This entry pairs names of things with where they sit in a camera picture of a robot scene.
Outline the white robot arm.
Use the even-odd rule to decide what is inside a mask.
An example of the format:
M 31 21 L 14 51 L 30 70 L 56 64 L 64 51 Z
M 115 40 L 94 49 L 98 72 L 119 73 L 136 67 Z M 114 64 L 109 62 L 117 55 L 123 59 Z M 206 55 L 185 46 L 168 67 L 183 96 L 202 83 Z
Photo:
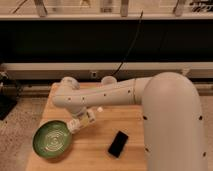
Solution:
M 147 171 L 208 171 L 202 105 L 194 84 L 175 72 L 81 89 L 65 77 L 53 104 L 80 118 L 90 107 L 139 105 L 142 108 Z

